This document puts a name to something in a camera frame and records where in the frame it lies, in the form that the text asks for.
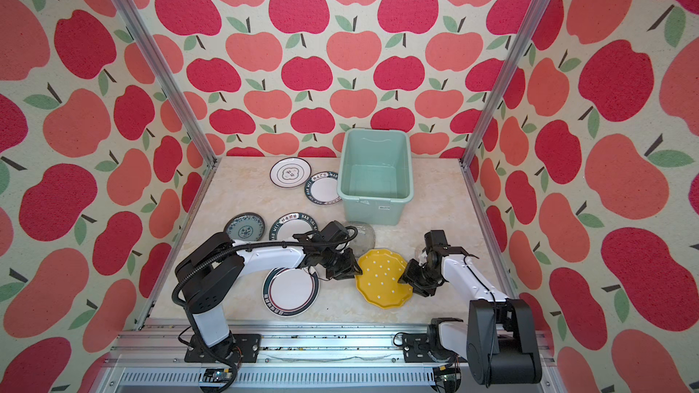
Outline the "yellow dotted scalloped plate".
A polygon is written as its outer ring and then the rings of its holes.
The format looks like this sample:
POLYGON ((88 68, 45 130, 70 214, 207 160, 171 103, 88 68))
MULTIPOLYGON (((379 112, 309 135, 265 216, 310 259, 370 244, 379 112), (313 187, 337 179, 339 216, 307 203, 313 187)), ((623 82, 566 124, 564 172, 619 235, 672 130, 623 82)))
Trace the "yellow dotted scalloped plate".
POLYGON ((407 261, 389 249, 371 249, 360 257, 362 274, 355 277, 356 288, 365 300, 381 309, 402 307, 413 295, 412 287, 399 282, 407 261))

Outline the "white plate dark red-green rim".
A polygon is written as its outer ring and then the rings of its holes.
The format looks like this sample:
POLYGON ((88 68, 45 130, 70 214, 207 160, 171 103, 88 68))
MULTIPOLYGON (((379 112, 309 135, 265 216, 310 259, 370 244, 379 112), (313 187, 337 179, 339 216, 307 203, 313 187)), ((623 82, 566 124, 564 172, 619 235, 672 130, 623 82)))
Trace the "white plate dark red-green rim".
POLYGON ((320 278, 313 267, 278 267, 267 275, 262 299, 267 309, 280 317, 295 317, 307 311, 318 298, 320 278))

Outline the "green rim plate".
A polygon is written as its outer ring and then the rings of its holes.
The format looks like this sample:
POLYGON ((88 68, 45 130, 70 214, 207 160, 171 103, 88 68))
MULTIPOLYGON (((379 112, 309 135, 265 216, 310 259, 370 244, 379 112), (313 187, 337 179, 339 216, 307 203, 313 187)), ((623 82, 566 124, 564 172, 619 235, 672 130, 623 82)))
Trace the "green rim plate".
POLYGON ((269 240, 294 241, 296 234, 318 230, 316 220, 302 212, 292 212, 278 218, 269 230, 269 240))
POLYGON ((341 202, 338 193, 339 174, 322 171, 312 175, 305 183, 304 194, 315 205, 331 206, 341 202))

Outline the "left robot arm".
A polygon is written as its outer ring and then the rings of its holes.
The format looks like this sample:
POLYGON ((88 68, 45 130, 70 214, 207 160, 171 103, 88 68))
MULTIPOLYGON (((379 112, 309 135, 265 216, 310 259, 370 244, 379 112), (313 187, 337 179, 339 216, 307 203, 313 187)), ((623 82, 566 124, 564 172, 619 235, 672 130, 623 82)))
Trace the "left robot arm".
POLYGON ((182 307, 193 331, 191 347, 236 369, 242 356, 225 319, 222 303, 234 283, 247 274, 273 269, 323 267, 327 280, 362 274, 349 243, 354 226, 333 220, 322 230, 294 234, 290 240, 244 242, 224 232, 207 239, 175 269, 177 285, 171 299, 182 307))

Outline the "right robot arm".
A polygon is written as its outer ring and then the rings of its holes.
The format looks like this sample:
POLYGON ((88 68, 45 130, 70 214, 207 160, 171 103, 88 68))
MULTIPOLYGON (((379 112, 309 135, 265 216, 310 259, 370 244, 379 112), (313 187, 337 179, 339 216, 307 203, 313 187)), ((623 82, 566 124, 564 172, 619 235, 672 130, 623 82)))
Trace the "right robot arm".
POLYGON ((444 363, 437 370, 435 389, 447 392, 460 386, 461 373, 455 367, 460 360, 468 363, 479 385, 540 383, 542 362, 528 303, 492 285, 473 265, 473 255, 450 245, 444 231, 431 230, 424 240, 420 259, 408 263, 399 282, 424 298, 451 285, 469 303, 468 319, 434 318, 424 334, 399 333, 404 359, 444 363))

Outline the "mint green plastic bin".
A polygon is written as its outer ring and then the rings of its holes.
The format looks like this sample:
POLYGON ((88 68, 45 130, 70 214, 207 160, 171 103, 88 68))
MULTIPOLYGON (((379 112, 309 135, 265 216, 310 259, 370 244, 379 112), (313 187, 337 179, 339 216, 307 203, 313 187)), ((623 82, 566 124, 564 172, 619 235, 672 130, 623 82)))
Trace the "mint green plastic bin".
POLYGON ((344 136, 338 194, 345 218, 396 226, 414 197, 411 144, 400 130, 354 128, 344 136))

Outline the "clear glass square plate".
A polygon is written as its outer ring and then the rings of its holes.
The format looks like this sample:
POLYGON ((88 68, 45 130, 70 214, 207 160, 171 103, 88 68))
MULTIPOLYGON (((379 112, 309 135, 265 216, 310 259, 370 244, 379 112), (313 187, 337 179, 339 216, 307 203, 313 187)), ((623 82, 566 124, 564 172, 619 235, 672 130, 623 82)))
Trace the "clear glass square plate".
POLYGON ((362 222, 344 222, 343 225, 348 229, 355 227, 357 235, 348 244, 348 248, 352 249, 355 258, 360 258, 369 250, 376 246, 376 235, 373 227, 370 224, 362 222))

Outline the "blue floral patterned plate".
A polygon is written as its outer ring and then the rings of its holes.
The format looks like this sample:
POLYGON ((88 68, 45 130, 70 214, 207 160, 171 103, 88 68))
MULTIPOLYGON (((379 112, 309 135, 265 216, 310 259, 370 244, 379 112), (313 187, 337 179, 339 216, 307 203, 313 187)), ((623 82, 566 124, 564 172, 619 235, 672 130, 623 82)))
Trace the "blue floral patterned plate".
POLYGON ((265 234, 265 221, 257 213, 246 212, 231 218, 224 227, 224 232, 231 240, 246 242, 260 241, 265 234))

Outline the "white plate blue rim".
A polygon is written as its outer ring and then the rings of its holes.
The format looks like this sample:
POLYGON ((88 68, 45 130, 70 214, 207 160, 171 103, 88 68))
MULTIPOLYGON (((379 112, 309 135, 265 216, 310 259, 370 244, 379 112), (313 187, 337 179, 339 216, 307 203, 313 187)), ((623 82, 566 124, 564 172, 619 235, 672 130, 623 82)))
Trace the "white plate blue rim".
POLYGON ((269 171, 271 182, 281 188, 302 186, 311 176, 311 164, 303 158, 284 158, 269 171))

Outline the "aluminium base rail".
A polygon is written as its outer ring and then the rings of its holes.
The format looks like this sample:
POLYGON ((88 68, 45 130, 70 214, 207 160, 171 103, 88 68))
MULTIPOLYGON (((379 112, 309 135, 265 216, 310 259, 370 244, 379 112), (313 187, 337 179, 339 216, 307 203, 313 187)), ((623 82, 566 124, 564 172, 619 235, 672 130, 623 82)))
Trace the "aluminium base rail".
POLYGON ((432 361, 404 338, 422 324, 232 322, 242 350, 231 367, 189 346, 183 320, 149 321, 124 332, 92 392, 201 392, 230 381, 232 392, 484 392, 465 360, 432 361))

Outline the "aluminium corner post left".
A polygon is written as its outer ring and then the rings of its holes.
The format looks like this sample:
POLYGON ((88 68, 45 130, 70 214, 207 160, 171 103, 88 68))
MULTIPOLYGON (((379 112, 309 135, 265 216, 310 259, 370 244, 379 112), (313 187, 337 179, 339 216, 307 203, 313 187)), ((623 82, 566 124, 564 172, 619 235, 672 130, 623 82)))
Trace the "aluminium corner post left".
POLYGON ((169 98, 179 119, 187 130, 189 137, 200 152, 204 164, 207 167, 216 168, 218 166, 218 158, 213 152, 209 141, 202 131, 198 120, 196 119, 193 110, 191 109, 187 98, 185 98, 179 88, 170 67, 167 64, 165 56, 161 53, 157 42, 150 34, 145 25, 139 10, 133 0, 111 0, 116 10, 125 22, 125 26, 134 36, 134 40, 138 44, 139 50, 143 54, 149 67, 153 71, 161 89, 169 98))

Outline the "aluminium corner post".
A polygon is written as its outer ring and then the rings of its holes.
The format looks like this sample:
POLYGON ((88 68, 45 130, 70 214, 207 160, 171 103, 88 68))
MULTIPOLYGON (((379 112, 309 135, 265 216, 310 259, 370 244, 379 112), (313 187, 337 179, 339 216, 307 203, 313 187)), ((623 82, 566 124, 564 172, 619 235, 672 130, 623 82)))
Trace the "aluminium corner post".
POLYGON ((116 10, 125 22, 125 26, 134 36, 134 40, 138 44, 139 50, 143 54, 149 67, 153 71, 161 89, 169 98, 179 119, 187 130, 189 137, 200 152, 204 164, 207 167, 216 168, 218 166, 218 158, 213 152, 209 141, 202 131, 198 120, 196 119, 193 110, 191 109, 187 98, 185 98, 179 88, 170 67, 167 64, 165 56, 161 53, 157 42, 150 34, 145 25, 139 10, 133 0, 111 0, 116 10))
POLYGON ((513 45, 508 50, 508 55, 503 62, 501 71, 494 83, 493 90, 486 98, 482 114, 479 117, 474 131, 471 133, 464 155, 460 160, 463 174, 466 174, 471 160, 476 154, 478 145, 482 143, 484 134, 493 119, 494 112, 498 104, 502 101, 504 92, 509 87, 521 58, 524 57, 529 47, 533 47, 533 34, 538 25, 540 25, 550 1, 551 0, 531 1, 524 15, 524 20, 522 20, 522 25, 513 40, 513 45))

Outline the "aluminium corner post right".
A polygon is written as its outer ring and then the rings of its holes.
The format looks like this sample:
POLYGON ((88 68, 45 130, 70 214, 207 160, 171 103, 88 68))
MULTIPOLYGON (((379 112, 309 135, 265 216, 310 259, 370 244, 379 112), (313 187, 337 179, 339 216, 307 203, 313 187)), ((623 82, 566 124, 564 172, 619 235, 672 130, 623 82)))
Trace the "aluminium corner post right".
POLYGON ((508 55, 503 62, 501 71, 494 83, 493 90, 486 98, 482 114, 479 117, 474 131, 471 133, 464 155, 460 160, 463 174, 466 174, 471 160, 476 154, 478 145, 482 143, 484 134, 493 119, 494 112, 498 104, 502 101, 504 92, 509 87, 521 58, 524 57, 529 47, 533 47, 533 34, 538 25, 540 25, 550 1, 551 0, 531 1, 524 15, 524 20, 522 20, 522 25, 513 40, 513 45, 508 50, 508 55))

